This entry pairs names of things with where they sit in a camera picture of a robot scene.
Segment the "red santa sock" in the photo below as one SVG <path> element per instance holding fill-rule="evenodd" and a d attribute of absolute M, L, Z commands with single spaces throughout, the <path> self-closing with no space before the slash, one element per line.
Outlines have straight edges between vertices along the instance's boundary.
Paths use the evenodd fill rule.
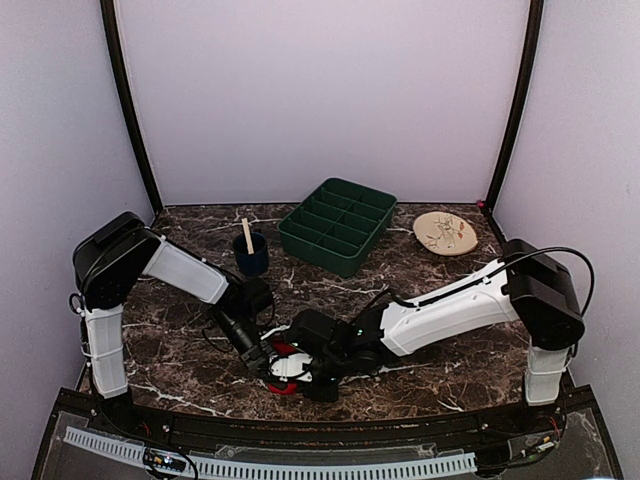
<path fill-rule="evenodd" d="M 265 346 L 268 351 L 268 388 L 272 393 L 281 394 L 281 395 L 292 395 L 297 392 L 298 380 L 283 382 L 277 377 L 273 376 L 269 367 L 272 360 L 275 357 L 285 357 L 294 353 L 301 353 L 296 347 L 285 344 L 281 339 L 277 338 L 276 340 L 265 340 Z"/>

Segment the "green compartment tray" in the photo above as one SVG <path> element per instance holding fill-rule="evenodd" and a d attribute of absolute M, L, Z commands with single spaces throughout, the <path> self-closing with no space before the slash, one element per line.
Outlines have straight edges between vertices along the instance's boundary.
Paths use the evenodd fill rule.
<path fill-rule="evenodd" d="M 396 204 L 389 193 L 329 178 L 279 223 L 282 248 L 349 278 L 389 226 Z"/>

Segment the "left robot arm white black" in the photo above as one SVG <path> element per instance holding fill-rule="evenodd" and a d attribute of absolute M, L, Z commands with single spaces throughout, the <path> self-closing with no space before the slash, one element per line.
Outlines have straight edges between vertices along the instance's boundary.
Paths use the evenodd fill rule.
<path fill-rule="evenodd" d="M 129 392 L 123 317 L 144 293 L 190 299 L 209 307 L 247 370 L 270 376 L 275 352 L 258 332 L 258 314 L 271 306 L 259 278 L 242 280 L 177 245 L 126 211 L 81 241 L 71 257 L 76 292 L 72 302 L 83 320 L 83 342 L 96 393 L 109 399 L 101 417 L 120 436 L 141 427 L 140 412 L 122 397 Z"/>

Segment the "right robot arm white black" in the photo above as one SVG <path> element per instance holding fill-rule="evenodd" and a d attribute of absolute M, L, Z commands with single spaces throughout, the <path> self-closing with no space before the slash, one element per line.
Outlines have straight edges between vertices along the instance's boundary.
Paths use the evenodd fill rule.
<path fill-rule="evenodd" d="M 501 258 L 469 276 L 412 299 L 374 300 L 351 322 L 306 309 L 284 334 L 295 353 L 273 361 L 270 371 L 283 381 L 306 383 L 309 393 L 326 387 L 333 397 L 345 376 L 371 374 L 438 341 L 519 320 L 529 334 L 525 400 L 511 410 L 510 424 L 530 434 L 547 420 L 585 333 L 586 308 L 553 251 L 510 240 Z"/>

